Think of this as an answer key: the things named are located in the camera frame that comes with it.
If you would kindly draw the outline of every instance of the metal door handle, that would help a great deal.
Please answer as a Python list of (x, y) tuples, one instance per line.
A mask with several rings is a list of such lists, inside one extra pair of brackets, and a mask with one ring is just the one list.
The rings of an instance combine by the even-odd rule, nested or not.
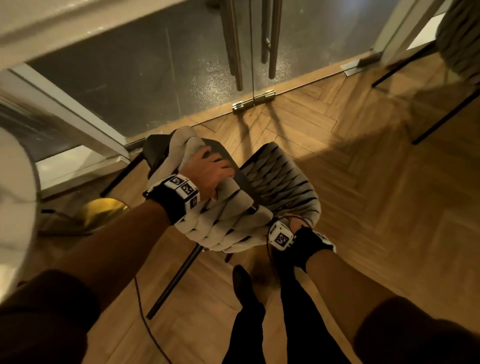
[(276, 73), (276, 60), (278, 57), (278, 39), (280, 38), (280, 23), (282, 20), (283, 0), (273, 0), (272, 31), (268, 38), (268, 12), (270, 0), (262, 0), (262, 63), (267, 63), (270, 52), (270, 64), (268, 66), (268, 78), (273, 80)]
[(243, 77), (240, 61), (240, 44), (237, 29), (237, 16), (233, 0), (220, 0), (220, 15), (222, 17), (223, 37), (227, 48), (230, 74), (235, 76), (237, 91), (243, 90)]

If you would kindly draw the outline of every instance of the herringbone parquet floor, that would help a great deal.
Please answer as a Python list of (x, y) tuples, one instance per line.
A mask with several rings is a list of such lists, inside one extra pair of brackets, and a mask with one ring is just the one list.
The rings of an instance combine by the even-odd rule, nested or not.
[[(338, 74), (195, 130), (222, 142), (238, 165), (264, 143), (278, 143), (315, 186), (322, 204), (316, 228), (347, 262), (431, 315), (480, 331), (480, 104), (412, 146), (412, 137), (469, 87), (448, 74), (438, 56), (417, 61), (372, 90), (383, 72)], [(140, 203), (145, 171), (136, 170), (114, 195)], [(159, 241), (139, 273), (145, 310), (191, 248), (173, 229)], [(266, 361), (286, 363), (279, 292), (268, 277), (264, 250), (235, 255), (236, 262), (264, 285)], [(150, 322), (173, 363), (221, 362), (240, 309), (230, 274), (221, 255), (203, 253)], [(311, 282), (301, 280), (357, 362)], [(84, 362), (164, 363), (138, 315), (130, 285), (91, 331)]]

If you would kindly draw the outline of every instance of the sleeve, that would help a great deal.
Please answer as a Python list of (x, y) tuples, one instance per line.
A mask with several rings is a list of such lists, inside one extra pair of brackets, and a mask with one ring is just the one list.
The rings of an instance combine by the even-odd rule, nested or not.
[(99, 316), (77, 278), (43, 272), (0, 304), (0, 363), (81, 363)]
[(437, 320), (403, 297), (386, 300), (360, 326), (353, 342), (365, 363), (480, 363), (479, 337)]

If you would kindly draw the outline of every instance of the black shoe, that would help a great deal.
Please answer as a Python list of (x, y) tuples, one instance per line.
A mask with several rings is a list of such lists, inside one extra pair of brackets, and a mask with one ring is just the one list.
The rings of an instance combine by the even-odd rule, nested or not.
[(258, 304), (255, 292), (253, 292), (252, 279), (241, 265), (233, 267), (233, 290), (243, 307)]
[(290, 262), (286, 254), (288, 253), (281, 252), (275, 248), (272, 249), (273, 264), (278, 273), (278, 277), (280, 278), (280, 282), (283, 283), (291, 282), (296, 279), (293, 264)]

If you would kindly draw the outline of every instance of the person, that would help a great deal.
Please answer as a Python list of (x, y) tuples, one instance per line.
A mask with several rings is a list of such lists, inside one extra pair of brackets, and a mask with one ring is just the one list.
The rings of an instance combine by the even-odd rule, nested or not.
[[(201, 200), (215, 198), (218, 184), (234, 171), (219, 154), (206, 156), (209, 151), (201, 148), (169, 181), (190, 181), (198, 189), (192, 194)], [(167, 227), (185, 214), (187, 205), (172, 191), (165, 182), (149, 189), (145, 202), (82, 240), (52, 269), (0, 304), (0, 363), (81, 363), (89, 329), (133, 279)], [(396, 296), (345, 263), (301, 220), (289, 219), (295, 242), (284, 252), (274, 252), (289, 362), (347, 361), (295, 280), (293, 266), (310, 276), (364, 363), (479, 362), (476, 335), (434, 319)], [(264, 363), (265, 309), (256, 300), (246, 271), (236, 267), (233, 278), (243, 307), (224, 362)]]

